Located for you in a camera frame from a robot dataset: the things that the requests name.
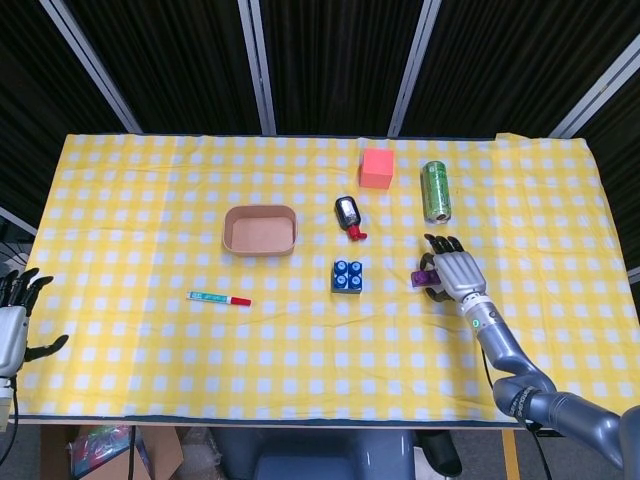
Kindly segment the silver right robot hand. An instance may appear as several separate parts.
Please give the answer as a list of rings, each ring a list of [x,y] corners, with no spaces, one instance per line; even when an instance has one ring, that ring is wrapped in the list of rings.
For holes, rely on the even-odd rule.
[[[432,253],[425,256],[426,264],[433,266],[440,280],[438,285],[425,288],[431,300],[463,303],[467,297],[486,294],[486,279],[456,237],[429,233],[424,237],[432,248]]]

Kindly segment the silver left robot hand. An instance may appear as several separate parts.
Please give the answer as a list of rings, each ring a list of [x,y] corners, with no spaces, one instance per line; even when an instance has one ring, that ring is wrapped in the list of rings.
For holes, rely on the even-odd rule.
[[[63,334],[53,343],[28,347],[27,337],[31,314],[40,291],[53,276],[36,278],[38,268],[19,273],[12,270],[1,277],[1,378],[15,377],[25,362],[54,355],[67,343]]]

